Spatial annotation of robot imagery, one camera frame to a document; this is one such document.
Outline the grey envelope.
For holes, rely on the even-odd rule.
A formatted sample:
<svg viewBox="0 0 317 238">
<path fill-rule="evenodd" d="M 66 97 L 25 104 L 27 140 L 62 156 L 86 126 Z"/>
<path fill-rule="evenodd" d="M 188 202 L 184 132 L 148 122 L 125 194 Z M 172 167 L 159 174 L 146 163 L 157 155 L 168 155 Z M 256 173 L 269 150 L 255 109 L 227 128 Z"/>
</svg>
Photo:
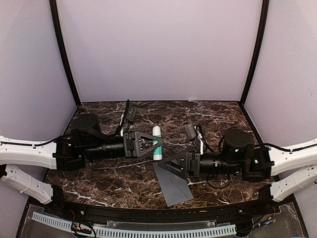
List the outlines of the grey envelope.
<svg viewBox="0 0 317 238">
<path fill-rule="evenodd" d="M 194 199 L 186 180 L 164 170 L 153 163 L 167 207 Z"/>
</svg>

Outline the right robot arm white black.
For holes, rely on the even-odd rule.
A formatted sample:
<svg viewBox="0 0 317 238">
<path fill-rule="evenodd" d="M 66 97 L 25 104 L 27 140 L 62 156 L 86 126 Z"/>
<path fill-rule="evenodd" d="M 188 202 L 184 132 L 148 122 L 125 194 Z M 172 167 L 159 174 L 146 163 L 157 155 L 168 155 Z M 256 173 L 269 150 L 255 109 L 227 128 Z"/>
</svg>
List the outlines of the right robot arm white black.
<svg viewBox="0 0 317 238">
<path fill-rule="evenodd" d="M 252 136 L 240 129 L 229 129 L 219 143 L 219 153 L 181 152 L 158 162 L 162 169 L 182 178 L 200 175 L 242 174 L 248 182 L 261 182 L 280 173 L 295 170 L 288 177 L 259 190 L 253 211 L 263 215 L 272 201 L 281 202 L 317 179 L 317 141 L 287 148 L 269 143 L 255 145 Z"/>
</svg>

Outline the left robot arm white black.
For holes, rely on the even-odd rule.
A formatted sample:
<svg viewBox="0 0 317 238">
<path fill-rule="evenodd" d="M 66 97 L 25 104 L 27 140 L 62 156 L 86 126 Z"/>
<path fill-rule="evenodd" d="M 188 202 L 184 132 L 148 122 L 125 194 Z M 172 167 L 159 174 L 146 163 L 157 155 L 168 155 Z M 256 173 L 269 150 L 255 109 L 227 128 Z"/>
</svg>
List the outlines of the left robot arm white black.
<svg viewBox="0 0 317 238">
<path fill-rule="evenodd" d="M 75 171 L 87 161 L 140 158 L 163 145 L 163 139 L 138 131 L 106 135 L 94 114 L 84 114 L 71 123 L 69 135 L 39 142 L 0 138 L 0 180 L 66 216 L 70 206 L 63 200 L 63 190 L 41 182 L 18 168 L 29 165 L 58 171 Z"/>
</svg>

